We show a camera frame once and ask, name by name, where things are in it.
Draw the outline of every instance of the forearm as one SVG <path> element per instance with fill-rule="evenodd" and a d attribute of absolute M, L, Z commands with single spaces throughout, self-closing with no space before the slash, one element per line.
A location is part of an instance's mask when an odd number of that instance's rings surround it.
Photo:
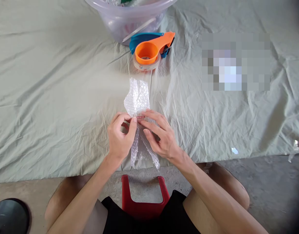
<path fill-rule="evenodd" d="M 267 233 L 222 187 L 204 173 L 184 152 L 171 162 L 180 170 L 226 233 Z"/>
<path fill-rule="evenodd" d="M 116 169 L 117 165 L 110 162 L 109 157 L 106 156 L 91 179 L 49 229 L 48 234 L 82 233 L 104 185 Z"/>

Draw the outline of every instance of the packing tape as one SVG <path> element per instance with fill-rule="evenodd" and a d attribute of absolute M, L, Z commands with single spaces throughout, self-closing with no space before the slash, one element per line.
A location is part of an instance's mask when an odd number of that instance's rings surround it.
<path fill-rule="evenodd" d="M 140 70 L 140 71 L 151 71 L 154 70 L 155 68 L 158 67 L 159 62 L 161 60 L 161 55 L 160 53 L 158 53 L 157 59 L 154 63 L 152 64 L 140 64 L 137 60 L 136 60 L 136 53 L 133 54 L 133 64 L 136 67 L 136 69 Z"/>

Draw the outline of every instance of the red plastic stool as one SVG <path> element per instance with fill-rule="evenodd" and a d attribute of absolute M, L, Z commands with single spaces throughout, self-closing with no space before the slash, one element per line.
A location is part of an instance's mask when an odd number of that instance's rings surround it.
<path fill-rule="evenodd" d="M 160 190 L 162 192 L 162 203 L 142 203 L 134 202 L 130 195 L 130 186 L 128 175 L 123 175 L 121 177 L 123 183 L 122 192 L 122 209 L 133 216 L 136 219 L 148 220 L 152 218 L 157 218 L 167 202 L 169 201 L 169 193 L 165 185 L 165 179 L 162 176 L 158 176 L 158 181 L 160 185 Z"/>

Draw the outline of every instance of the hand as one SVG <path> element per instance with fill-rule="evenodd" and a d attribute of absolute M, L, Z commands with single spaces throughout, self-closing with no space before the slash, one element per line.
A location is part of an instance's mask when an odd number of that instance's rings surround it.
<path fill-rule="evenodd" d="M 148 128 L 143 131 L 153 151 L 168 160 L 178 157 L 182 150 L 176 142 L 175 133 L 169 125 L 166 117 L 150 109 L 142 112 L 142 114 L 155 120 L 159 125 L 157 126 L 156 124 L 149 123 L 145 120 L 140 121 L 140 124 Z M 160 141 L 155 140 L 155 137 L 150 130 L 159 136 Z"/>
<path fill-rule="evenodd" d="M 119 164 L 122 163 L 125 157 L 127 157 L 129 150 L 134 141 L 134 136 L 137 129 L 137 118 L 131 118 L 128 113 L 118 112 L 115 114 L 113 120 L 107 128 L 108 137 L 110 140 L 110 152 L 111 156 Z M 125 127 L 129 132 L 124 134 L 120 131 L 121 126 Z"/>

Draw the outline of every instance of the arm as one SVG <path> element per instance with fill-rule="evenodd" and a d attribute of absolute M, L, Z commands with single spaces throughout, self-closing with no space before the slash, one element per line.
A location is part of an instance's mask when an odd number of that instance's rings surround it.
<path fill-rule="evenodd" d="M 267 231 L 223 188 L 216 184 L 191 158 L 177 145 L 175 135 L 167 119 L 159 113 L 147 110 L 143 115 L 154 119 L 153 123 L 141 124 L 157 134 L 157 142 L 148 129 L 144 133 L 154 152 L 167 158 L 185 176 L 207 206 L 213 218 L 227 233 L 265 233 Z"/>
<path fill-rule="evenodd" d="M 127 113 L 119 112 L 114 116 L 107 129 L 110 140 L 109 154 L 91 179 L 54 222 L 48 234 L 82 233 L 104 185 L 129 153 L 137 129 L 136 118 L 132 119 L 129 127 L 124 123 L 124 120 L 129 122 L 130 119 L 131 117 Z M 123 134 L 120 131 L 121 126 L 129 129 L 129 132 Z"/>

